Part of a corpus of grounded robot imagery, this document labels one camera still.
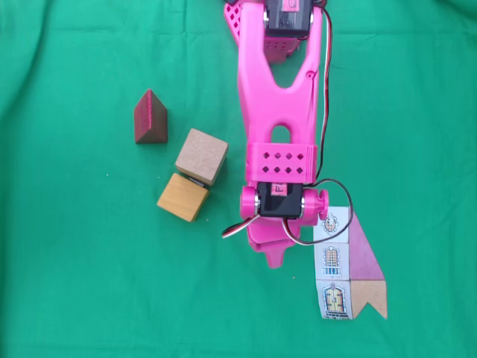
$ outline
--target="pink robotic arm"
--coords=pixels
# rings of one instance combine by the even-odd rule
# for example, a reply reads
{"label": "pink robotic arm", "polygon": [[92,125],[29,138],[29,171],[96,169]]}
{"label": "pink robotic arm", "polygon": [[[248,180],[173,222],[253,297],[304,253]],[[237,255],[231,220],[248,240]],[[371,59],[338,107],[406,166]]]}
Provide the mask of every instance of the pink robotic arm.
{"label": "pink robotic arm", "polygon": [[[314,8],[306,59],[289,88],[276,84],[268,64],[284,60],[299,40],[265,36],[263,3],[226,5],[225,15],[238,43],[238,93],[247,134],[247,185],[241,194],[240,213],[243,219],[253,220],[247,226],[250,246],[265,253],[271,268],[278,268],[285,250],[294,245],[282,226],[283,219],[290,219],[290,231],[299,237],[301,227],[315,226],[318,216],[326,218],[329,205],[327,191],[304,187],[315,182],[317,173],[322,14]],[[234,25],[237,17],[239,26]],[[271,141],[277,126],[289,130],[290,143]]]}

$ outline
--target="wooden arrow-shaped block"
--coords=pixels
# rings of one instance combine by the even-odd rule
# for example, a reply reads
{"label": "wooden arrow-shaped block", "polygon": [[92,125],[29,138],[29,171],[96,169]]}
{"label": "wooden arrow-shaped block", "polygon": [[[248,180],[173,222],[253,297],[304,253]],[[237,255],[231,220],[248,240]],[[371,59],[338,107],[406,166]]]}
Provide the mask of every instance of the wooden arrow-shaped block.
{"label": "wooden arrow-shaped block", "polygon": [[351,307],[356,318],[366,304],[370,304],[384,318],[388,318],[388,293],[384,280],[352,280]]}

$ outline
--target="wooden block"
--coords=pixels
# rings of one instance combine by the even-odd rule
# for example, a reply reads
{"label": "wooden block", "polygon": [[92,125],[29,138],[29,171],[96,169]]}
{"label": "wooden block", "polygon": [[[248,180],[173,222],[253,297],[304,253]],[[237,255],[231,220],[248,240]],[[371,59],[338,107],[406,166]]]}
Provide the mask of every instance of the wooden block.
{"label": "wooden block", "polygon": [[137,144],[167,143],[167,109],[151,89],[134,108],[134,138]]}
{"label": "wooden block", "polygon": [[317,280],[321,316],[329,319],[353,319],[349,281]]}
{"label": "wooden block", "polygon": [[350,229],[350,278],[351,280],[384,280],[378,260],[359,224],[358,216],[353,217]]}
{"label": "wooden block", "polygon": [[209,190],[174,173],[157,206],[188,222],[193,222],[208,195]]}
{"label": "wooden block", "polygon": [[347,243],[322,242],[315,245],[317,280],[350,280],[350,246]]}
{"label": "wooden block", "polygon": [[353,318],[356,318],[367,304],[373,306],[384,318],[388,318],[386,281],[351,281],[351,303]]}
{"label": "wooden block", "polygon": [[[339,233],[344,225],[347,224],[348,220],[350,220],[349,207],[329,207],[326,219],[318,220],[318,224],[313,227],[313,240],[327,239]],[[326,242],[349,242],[349,230],[350,229],[347,228],[340,236]]]}
{"label": "wooden block", "polygon": [[177,158],[177,170],[213,185],[228,150],[224,141],[192,128]]}

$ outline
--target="black servo motor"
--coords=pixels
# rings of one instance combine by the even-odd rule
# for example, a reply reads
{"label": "black servo motor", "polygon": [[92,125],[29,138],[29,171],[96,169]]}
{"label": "black servo motor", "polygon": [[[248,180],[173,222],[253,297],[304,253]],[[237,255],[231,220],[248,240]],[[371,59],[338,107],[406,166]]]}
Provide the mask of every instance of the black servo motor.
{"label": "black servo motor", "polygon": [[307,37],[313,0],[266,0],[265,33],[269,37]]}

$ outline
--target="pink bracket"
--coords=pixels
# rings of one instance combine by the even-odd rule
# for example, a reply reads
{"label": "pink bracket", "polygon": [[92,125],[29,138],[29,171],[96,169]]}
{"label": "pink bracket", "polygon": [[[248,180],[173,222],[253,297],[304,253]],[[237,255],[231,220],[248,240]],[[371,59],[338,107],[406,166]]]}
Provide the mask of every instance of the pink bracket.
{"label": "pink bracket", "polygon": [[[258,182],[312,183],[317,169],[315,143],[318,105],[318,66],[321,46],[321,11],[314,9],[306,58],[289,88],[277,85],[269,63],[285,60],[300,43],[281,39],[282,46],[268,47],[265,37],[264,5],[261,1],[239,1],[226,5],[224,14],[238,43],[238,93],[247,135],[246,180],[241,195],[241,216],[251,217],[256,210]],[[289,144],[271,142],[275,127],[290,132]],[[315,226],[318,216],[326,217],[328,194],[307,189],[300,219],[291,220],[291,232],[299,237],[302,226]],[[282,265],[285,250],[294,245],[279,218],[259,218],[247,227],[250,246],[264,252],[268,265]]]}

